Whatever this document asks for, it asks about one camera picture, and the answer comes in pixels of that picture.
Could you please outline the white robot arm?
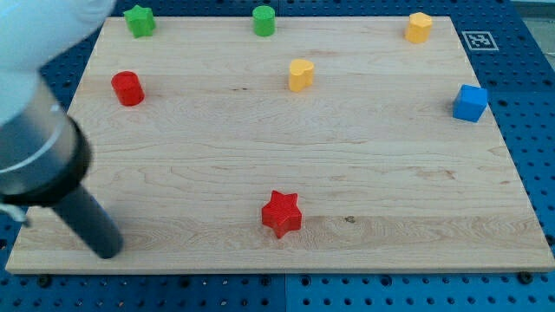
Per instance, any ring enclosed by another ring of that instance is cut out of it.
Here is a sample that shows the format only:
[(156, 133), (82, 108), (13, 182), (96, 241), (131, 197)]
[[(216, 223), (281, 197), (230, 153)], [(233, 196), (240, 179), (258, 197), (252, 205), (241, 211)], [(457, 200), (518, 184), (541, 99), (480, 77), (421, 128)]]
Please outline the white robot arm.
[(114, 0), (1, 3), (1, 200), (53, 205), (88, 170), (90, 149), (40, 75), (96, 31)]

